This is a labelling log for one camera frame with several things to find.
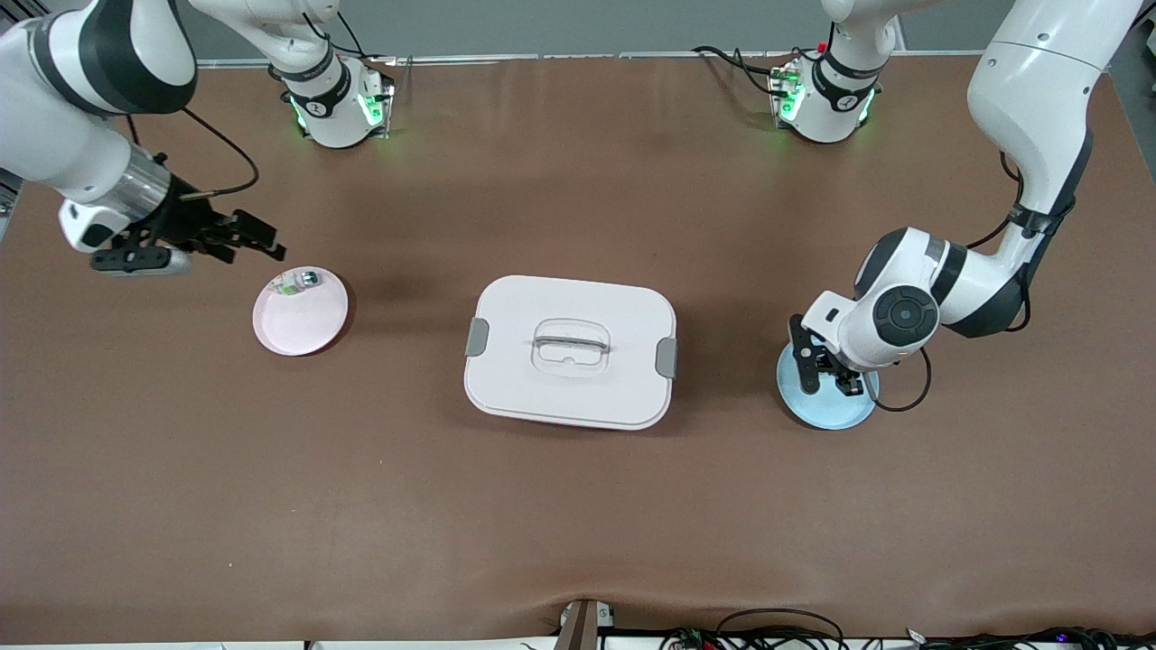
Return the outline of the light blue round plate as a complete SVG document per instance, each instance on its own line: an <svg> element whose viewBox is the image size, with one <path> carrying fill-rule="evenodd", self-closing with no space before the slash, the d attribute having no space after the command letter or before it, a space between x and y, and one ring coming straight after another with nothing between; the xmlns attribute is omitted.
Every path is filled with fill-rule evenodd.
<svg viewBox="0 0 1156 650"><path fill-rule="evenodd" d="M818 387L813 394L805 392L805 384L798 374L796 357L792 344L785 346L778 359L777 386L786 407L802 421L823 431L846 431L854 424L864 423L876 402L864 387L861 396L844 396L835 385L833 374L816 374Z"/></svg>

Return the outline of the white round plate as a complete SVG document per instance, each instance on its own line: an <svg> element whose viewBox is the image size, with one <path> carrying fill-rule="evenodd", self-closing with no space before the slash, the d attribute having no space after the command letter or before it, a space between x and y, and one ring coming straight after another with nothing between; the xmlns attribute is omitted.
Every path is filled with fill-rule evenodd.
<svg viewBox="0 0 1156 650"><path fill-rule="evenodd" d="M323 283L294 296L277 295L268 285L290 269L313 269ZM350 315L350 291L334 272L317 266L286 269L273 276L251 312L257 341L282 357L307 357L333 344Z"/></svg>

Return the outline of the white lidded storage box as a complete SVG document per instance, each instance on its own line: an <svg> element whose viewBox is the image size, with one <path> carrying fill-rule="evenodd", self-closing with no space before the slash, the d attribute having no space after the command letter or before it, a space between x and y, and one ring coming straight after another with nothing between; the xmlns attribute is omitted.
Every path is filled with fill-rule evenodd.
<svg viewBox="0 0 1156 650"><path fill-rule="evenodd" d="M466 357L465 394L484 413L643 431L669 409L673 383L654 369L655 344L676 338L676 310L660 291L638 285L591 283L562 276L501 276L487 285L474 317L489 322L486 353ZM531 362L538 322L599 322L610 331L610 369L584 378L540 374Z"/></svg>

